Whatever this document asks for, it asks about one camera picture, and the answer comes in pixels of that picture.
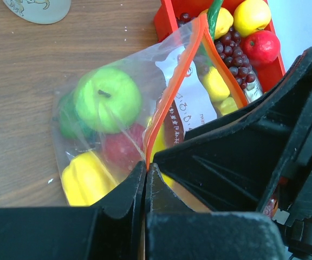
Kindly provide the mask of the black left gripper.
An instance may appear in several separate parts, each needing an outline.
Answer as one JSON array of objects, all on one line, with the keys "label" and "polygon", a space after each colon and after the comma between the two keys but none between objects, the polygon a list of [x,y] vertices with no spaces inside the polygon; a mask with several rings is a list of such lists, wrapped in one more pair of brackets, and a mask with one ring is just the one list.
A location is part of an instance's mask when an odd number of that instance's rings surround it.
[{"label": "black left gripper", "polygon": [[263,212],[293,257],[312,259],[312,47],[246,107],[189,131],[154,162],[214,211]]}]

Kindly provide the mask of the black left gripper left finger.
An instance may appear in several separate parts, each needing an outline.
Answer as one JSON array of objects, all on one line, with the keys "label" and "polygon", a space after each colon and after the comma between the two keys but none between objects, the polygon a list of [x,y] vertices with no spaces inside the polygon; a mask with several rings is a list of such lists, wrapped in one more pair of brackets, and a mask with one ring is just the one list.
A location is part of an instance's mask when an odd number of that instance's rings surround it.
[{"label": "black left gripper left finger", "polygon": [[89,207],[0,208],[0,259],[137,259],[146,165]]}]

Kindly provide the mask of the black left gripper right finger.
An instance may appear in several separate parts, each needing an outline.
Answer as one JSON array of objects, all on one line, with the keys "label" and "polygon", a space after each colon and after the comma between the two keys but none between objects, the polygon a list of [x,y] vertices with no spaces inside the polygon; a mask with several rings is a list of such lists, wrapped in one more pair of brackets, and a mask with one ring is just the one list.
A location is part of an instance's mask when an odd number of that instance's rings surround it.
[{"label": "black left gripper right finger", "polygon": [[147,174],[146,259],[285,259],[277,226],[256,212],[192,211],[165,184],[156,164]]}]

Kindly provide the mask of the yellow bell pepper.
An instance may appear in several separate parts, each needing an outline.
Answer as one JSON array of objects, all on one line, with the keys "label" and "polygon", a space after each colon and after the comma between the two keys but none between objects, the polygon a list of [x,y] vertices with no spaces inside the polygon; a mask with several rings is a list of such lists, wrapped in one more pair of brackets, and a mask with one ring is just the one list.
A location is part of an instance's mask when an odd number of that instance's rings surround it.
[{"label": "yellow bell pepper", "polygon": [[74,157],[63,170],[61,183],[70,206],[91,206],[118,185],[93,151]]}]

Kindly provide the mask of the red pomegranate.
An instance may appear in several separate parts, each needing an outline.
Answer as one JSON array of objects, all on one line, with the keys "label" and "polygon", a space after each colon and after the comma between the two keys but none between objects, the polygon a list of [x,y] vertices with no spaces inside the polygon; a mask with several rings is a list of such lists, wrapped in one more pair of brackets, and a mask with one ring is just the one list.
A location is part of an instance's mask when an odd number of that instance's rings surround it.
[{"label": "red pomegranate", "polygon": [[124,132],[107,134],[102,145],[106,160],[121,172],[129,173],[143,160],[143,139],[145,127],[134,123]]}]

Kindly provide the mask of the green bell pepper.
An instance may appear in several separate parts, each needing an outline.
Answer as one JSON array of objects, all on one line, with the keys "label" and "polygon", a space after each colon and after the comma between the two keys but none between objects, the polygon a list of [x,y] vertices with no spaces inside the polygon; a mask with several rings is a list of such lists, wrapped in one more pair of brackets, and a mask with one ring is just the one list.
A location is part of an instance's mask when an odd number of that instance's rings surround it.
[{"label": "green bell pepper", "polygon": [[65,138],[76,139],[78,135],[91,138],[95,134],[78,116],[72,92],[60,98],[57,108],[60,132]]}]

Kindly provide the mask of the clear orange-trimmed zip bag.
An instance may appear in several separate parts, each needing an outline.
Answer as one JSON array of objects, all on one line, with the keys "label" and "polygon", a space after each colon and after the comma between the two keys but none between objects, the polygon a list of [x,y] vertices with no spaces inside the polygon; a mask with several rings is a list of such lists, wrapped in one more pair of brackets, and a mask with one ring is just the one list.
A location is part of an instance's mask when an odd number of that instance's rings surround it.
[{"label": "clear orange-trimmed zip bag", "polygon": [[70,206],[91,206],[138,162],[248,100],[216,51],[206,15],[162,42],[55,92],[51,133]]}]

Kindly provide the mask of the green apple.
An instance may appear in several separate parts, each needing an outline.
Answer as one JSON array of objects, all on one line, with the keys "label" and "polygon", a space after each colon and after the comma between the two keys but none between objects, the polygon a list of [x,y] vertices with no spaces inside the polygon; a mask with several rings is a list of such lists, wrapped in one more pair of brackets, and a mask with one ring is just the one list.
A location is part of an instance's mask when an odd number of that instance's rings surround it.
[{"label": "green apple", "polygon": [[134,80],[114,67],[101,67],[83,76],[73,92],[78,116],[91,129],[115,134],[131,126],[142,108]]}]

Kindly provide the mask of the green chili pepper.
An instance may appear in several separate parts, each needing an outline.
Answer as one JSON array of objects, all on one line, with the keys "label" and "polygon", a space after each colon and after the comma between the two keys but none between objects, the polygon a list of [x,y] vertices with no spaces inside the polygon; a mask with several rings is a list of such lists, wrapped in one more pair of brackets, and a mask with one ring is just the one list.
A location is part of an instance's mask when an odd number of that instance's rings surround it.
[{"label": "green chili pepper", "polygon": [[208,28],[213,41],[215,40],[217,19],[223,2],[223,0],[214,0],[207,11]]}]

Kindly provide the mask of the yellow banana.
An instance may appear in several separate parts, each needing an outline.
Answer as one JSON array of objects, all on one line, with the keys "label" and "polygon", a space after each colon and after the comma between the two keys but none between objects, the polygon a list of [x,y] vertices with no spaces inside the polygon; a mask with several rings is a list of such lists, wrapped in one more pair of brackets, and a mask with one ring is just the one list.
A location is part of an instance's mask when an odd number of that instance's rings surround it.
[{"label": "yellow banana", "polygon": [[228,86],[214,66],[209,67],[209,71],[202,79],[202,84],[209,95],[211,103],[221,116],[238,110]]}]

